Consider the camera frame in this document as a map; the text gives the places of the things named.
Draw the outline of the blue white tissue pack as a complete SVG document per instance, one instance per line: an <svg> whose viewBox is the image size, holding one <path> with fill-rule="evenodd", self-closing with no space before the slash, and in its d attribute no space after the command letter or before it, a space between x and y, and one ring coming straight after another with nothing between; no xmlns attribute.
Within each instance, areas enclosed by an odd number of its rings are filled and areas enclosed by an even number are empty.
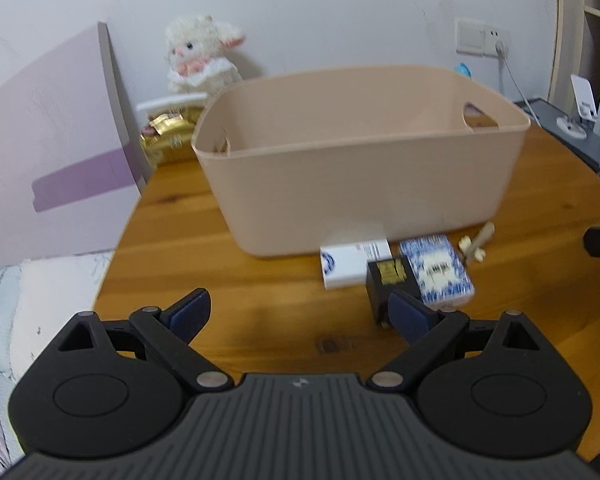
<svg viewBox="0 0 600 480"><path fill-rule="evenodd" d="M399 250L411 266L422 303L431 310L459 307L475 295L463 261L445 235L410 238Z"/></svg>

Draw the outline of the small wooden clothespin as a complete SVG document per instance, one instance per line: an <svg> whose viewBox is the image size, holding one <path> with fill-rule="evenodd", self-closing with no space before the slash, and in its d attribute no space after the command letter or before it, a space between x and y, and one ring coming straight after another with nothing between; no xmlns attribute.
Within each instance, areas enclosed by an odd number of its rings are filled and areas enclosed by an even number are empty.
<svg viewBox="0 0 600 480"><path fill-rule="evenodd" d="M458 249L464 258L464 263L469 264L474 261L483 262L484 258L486 258L484 246L492 238L494 232L494 224L486 222L474 238L463 236L460 239Z"/></svg>

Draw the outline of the black gold-print small box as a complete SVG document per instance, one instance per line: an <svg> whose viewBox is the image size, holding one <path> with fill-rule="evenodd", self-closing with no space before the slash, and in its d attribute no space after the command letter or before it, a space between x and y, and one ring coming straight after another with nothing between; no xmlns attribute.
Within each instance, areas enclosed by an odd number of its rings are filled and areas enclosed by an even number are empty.
<svg viewBox="0 0 600 480"><path fill-rule="evenodd" d="M367 263L365 286L374 322L384 327L390 326L388 301L396 289L422 299L413 269L403 256Z"/></svg>

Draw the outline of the white blue card box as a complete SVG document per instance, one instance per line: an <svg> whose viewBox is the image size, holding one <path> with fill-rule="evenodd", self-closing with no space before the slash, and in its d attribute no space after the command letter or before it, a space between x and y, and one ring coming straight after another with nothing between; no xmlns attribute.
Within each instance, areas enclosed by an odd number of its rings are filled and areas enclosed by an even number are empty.
<svg viewBox="0 0 600 480"><path fill-rule="evenodd" d="M366 240L320 248L323 284L326 289L364 285L367 263L391 257L388 240Z"/></svg>

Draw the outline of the grey laptop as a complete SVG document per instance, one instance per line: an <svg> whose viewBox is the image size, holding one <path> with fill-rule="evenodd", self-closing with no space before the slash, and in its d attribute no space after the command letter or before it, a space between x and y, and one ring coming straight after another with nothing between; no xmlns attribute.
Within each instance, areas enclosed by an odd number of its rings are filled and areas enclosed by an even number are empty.
<svg viewBox="0 0 600 480"><path fill-rule="evenodd" d="M597 122L595 105L577 101L572 115L542 99L529 102L517 101L518 105L540 127L577 155L596 174L600 173L600 136L593 129Z"/></svg>

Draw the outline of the white bed sheet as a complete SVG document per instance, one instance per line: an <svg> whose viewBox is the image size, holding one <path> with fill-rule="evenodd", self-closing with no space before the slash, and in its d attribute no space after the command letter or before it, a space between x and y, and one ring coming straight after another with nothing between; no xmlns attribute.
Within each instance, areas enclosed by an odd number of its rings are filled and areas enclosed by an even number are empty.
<svg viewBox="0 0 600 480"><path fill-rule="evenodd" d="M94 307L111 252L0 268L0 476L23 456L7 405L19 379L74 314Z"/></svg>

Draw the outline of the white phone stand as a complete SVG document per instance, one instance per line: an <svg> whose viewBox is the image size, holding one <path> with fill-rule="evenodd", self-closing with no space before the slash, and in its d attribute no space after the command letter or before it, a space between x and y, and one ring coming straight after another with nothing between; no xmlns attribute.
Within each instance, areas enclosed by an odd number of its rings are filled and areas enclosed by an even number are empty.
<svg viewBox="0 0 600 480"><path fill-rule="evenodd" d="M570 76L576 111L571 116L556 118L556 126L566 136L576 140L585 140L588 127L595 125L598 119L597 107L590 82L581 76Z"/></svg>

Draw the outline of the pink bed headboard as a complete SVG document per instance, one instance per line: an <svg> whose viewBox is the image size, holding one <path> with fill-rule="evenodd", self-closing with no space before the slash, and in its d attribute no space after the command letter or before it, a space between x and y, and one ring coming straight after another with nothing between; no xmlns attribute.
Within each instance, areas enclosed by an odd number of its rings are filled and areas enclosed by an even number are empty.
<svg viewBox="0 0 600 480"><path fill-rule="evenodd" d="M97 23L0 88L0 267L115 248L141 177Z"/></svg>

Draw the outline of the gold snack bag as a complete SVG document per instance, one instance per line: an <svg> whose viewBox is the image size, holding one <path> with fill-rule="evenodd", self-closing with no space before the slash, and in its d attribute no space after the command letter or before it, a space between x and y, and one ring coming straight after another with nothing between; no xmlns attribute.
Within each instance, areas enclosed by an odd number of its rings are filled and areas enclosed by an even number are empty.
<svg viewBox="0 0 600 480"><path fill-rule="evenodd" d="M140 130L140 148L152 168L195 159L195 127L204 109L184 106L151 116Z"/></svg>

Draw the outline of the beige plastic storage basket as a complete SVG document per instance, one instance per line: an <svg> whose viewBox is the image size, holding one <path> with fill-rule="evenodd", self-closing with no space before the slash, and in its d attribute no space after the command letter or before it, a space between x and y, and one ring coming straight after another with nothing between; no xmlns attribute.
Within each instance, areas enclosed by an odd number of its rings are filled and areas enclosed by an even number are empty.
<svg viewBox="0 0 600 480"><path fill-rule="evenodd" d="M236 244L277 257L490 220L529 126L454 70L356 66L234 84L192 147Z"/></svg>

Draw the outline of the white plush lamb toy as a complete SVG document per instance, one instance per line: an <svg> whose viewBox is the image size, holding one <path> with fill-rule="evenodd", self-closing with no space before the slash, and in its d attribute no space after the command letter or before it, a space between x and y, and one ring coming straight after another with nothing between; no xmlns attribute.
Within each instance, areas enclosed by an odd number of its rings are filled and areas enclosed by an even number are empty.
<svg viewBox="0 0 600 480"><path fill-rule="evenodd" d="M228 50L241 46L246 34L211 15L181 16L164 33L168 88L171 93L207 93L214 96L225 87L242 81Z"/></svg>

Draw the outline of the white wall switch socket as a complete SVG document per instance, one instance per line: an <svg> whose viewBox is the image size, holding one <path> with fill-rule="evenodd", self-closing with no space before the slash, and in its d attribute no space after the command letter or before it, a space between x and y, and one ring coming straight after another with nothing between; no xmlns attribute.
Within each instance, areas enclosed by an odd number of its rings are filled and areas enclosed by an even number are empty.
<svg viewBox="0 0 600 480"><path fill-rule="evenodd" d="M461 54L501 58L508 53L509 32L471 18L455 20L455 51Z"/></svg>

